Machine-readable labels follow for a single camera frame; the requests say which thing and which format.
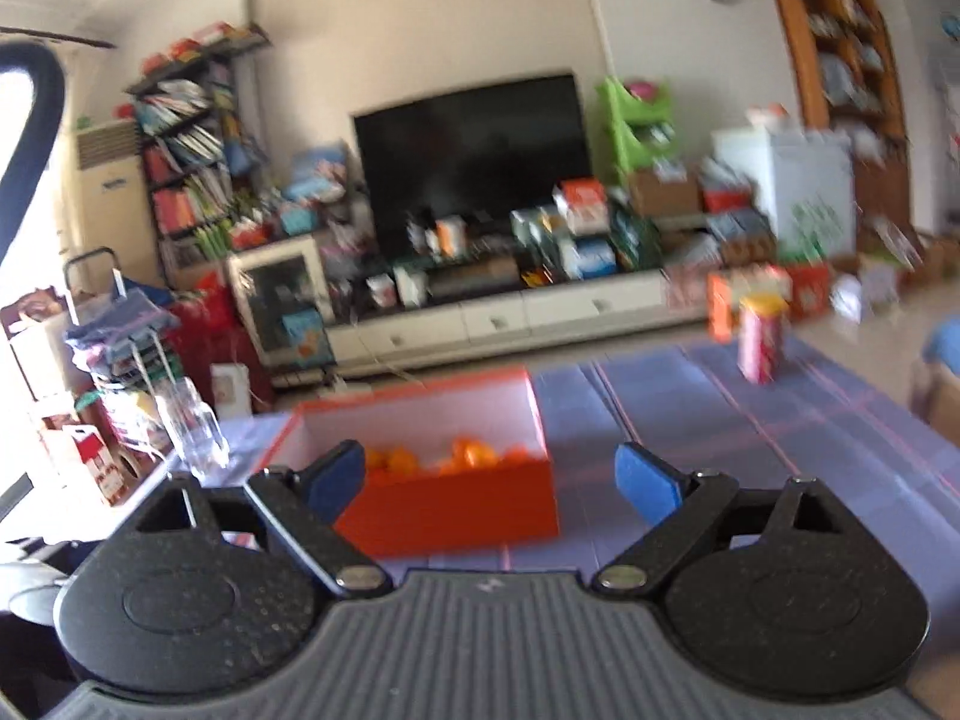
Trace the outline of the orange cardboard box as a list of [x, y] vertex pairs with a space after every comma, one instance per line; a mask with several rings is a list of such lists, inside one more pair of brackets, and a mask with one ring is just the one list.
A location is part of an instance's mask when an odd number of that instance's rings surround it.
[[260, 463], [302, 470], [348, 439], [368, 454], [366, 479], [335, 529], [370, 556], [499, 550], [560, 534], [553, 463], [524, 369], [308, 401]]

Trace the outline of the large orange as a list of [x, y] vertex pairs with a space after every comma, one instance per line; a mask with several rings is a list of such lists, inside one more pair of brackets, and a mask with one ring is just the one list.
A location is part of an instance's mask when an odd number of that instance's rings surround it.
[[501, 455], [493, 445], [475, 437], [462, 436], [452, 441], [451, 456], [446, 463], [446, 468], [451, 472], [463, 472], [477, 470], [477, 468], [490, 468], [498, 465], [500, 461]]

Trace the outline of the orange behind left finger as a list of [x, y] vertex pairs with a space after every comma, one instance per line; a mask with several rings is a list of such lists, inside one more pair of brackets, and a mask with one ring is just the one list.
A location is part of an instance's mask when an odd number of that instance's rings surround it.
[[384, 447], [368, 452], [368, 465], [376, 473], [410, 476], [420, 472], [420, 458], [407, 447]]

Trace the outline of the clear glass jar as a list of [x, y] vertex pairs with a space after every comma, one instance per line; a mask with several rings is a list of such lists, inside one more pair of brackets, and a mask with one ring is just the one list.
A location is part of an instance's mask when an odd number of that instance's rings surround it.
[[176, 455], [190, 473], [205, 481], [229, 465], [229, 444], [212, 406], [190, 379], [165, 380], [156, 390], [156, 405]]

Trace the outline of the white paper bag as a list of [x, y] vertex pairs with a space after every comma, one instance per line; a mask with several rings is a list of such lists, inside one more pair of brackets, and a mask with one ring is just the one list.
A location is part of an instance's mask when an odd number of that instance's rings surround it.
[[222, 362], [210, 366], [213, 408], [220, 421], [244, 419], [252, 415], [249, 369], [239, 362]]

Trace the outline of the white TV cabinet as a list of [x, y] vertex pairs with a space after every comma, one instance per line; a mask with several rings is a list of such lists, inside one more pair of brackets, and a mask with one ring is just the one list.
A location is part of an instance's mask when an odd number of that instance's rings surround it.
[[704, 281], [690, 296], [674, 294], [662, 270], [339, 316], [311, 236], [231, 255], [226, 266], [245, 328], [280, 387], [324, 371], [356, 379], [706, 320]]

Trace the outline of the red gift bag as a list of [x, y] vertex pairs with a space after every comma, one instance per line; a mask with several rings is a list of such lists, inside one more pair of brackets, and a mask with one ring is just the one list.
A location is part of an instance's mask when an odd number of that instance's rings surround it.
[[272, 410], [275, 394], [270, 377], [242, 325], [233, 293], [220, 273], [206, 273], [192, 291], [181, 291], [174, 298], [171, 312], [181, 321], [174, 341], [185, 375], [206, 403], [213, 406], [210, 366], [239, 362], [249, 369], [252, 413]]

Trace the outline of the red yellow lidded canister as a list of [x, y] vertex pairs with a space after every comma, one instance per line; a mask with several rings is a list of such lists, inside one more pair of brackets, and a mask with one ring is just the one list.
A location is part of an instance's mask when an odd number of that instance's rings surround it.
[[782, 333], [789, 305], [776, 293], [754, 293], [740, 301], [739, 369], [748, 382], [773, 382], [782, 358]]

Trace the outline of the orange gift box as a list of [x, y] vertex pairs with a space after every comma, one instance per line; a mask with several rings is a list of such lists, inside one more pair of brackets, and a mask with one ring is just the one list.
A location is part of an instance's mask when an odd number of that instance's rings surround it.
[[777, 265], [752, 265], [732, 270], [713, 271], [706, 280], [709, 335], [719, 343], [729, 343], [737, 335], [740, 303], [752, 294], [779, 294], [789, 301], [793, 280]]

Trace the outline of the folding cart with cloths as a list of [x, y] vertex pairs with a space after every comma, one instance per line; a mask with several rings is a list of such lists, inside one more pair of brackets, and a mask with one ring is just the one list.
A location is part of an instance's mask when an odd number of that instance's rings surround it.
[[[103, 257], [109, 260], [112, 288], [80, 307], [73, 273]], [[176, 349], [178, 317], [156, 304], [146, 286], [125, 279], [121, 259], [110, 247], [67, 260], [62, 275], [68, 309], [65, 343], [71, 364], [89, 379], [75, 410], [101, 403], [111, 418], [148, 419], [163, 426], [163, 406], [184, 377]]]

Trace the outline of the brown cardboard box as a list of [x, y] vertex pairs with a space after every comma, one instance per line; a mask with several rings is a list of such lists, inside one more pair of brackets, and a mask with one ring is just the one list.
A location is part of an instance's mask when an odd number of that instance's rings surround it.
[[685, 216], [701, 211], [700, 184], [686, 166], [667, 172], [654, 167], [638, 169], [626, 179], [626, 188], [631, 206], [640, 216]]

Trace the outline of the white chest freezer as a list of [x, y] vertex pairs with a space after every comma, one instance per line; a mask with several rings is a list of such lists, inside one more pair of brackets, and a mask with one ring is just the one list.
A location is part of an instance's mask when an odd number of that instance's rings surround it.
[[831, 130], [729, 128], [713, 156], [754, 184], [782, 260], [833, 260], [856, 250], [851, 142]]

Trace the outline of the green stacking storage bins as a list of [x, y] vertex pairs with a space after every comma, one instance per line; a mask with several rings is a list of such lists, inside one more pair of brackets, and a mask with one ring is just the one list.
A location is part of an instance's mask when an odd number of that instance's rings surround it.
[[597, 94], [613, 172], [620, 181], [679, 154], [674, 99], [665, 83], [607, 76], [597, 85]]

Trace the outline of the white standing air conditioner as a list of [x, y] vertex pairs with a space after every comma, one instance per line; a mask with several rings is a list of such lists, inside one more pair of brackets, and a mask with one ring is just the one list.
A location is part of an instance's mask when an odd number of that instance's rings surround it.
[[76, 252], [109, 247], [124, 277], [163, 286], [139, 126], [125, 119], [87, 128], [76, 133], [75, 151]]

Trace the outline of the black bookshelf with books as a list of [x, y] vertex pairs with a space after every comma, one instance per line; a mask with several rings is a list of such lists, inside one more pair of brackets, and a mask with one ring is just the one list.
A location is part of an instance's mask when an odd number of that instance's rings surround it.
[[262, 215], [267, 158], [242, 120], [238, 70], [268, 46], [256, 23], [217, 23], [148, 57], [127, 88], [168, 283], [233, 254], [241, 229]]

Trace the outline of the black flat screen television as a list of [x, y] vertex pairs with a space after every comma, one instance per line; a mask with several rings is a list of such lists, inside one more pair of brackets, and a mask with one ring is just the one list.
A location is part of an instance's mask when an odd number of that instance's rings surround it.
[[592, 176], [573, 73], [526, 76], [353, 117], [377, 247], [410, 254], [421, 211], [498, 224]]

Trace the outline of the wooden bookshelf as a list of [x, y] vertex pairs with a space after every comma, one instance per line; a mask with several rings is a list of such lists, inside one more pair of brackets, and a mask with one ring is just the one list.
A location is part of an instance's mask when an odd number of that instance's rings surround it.
[[857, 156], [854, 190], [862, 210], [911, 224], [907, 121], [892, 43], [875, 0], [776, 0], [800, 115], [817, 130], [861, 128], [880, 156]]

